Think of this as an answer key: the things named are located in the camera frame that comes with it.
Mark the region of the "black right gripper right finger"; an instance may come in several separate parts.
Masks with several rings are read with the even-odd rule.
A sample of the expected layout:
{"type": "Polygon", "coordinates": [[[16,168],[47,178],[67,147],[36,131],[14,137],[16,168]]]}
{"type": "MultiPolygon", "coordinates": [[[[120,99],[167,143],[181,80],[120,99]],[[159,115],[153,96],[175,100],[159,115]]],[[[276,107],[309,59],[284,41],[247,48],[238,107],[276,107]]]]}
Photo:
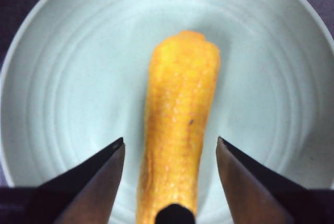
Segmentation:
{"type": "Polygon", "coordinates": [[[222,137],[216,156],[234,223],[333,223],[333,190],[306,189],[222,137]]]}

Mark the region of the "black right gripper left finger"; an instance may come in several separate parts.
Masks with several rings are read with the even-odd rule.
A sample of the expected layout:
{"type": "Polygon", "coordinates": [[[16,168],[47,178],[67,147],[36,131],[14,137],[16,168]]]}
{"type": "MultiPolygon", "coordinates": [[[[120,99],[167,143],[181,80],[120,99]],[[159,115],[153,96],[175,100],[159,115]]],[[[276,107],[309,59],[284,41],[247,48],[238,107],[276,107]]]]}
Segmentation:
{"type": "Polygon", "coordinates": [[[123,138],[35,187],[1,187],[1,223],[108,223],[123,173],[123,138]]]}

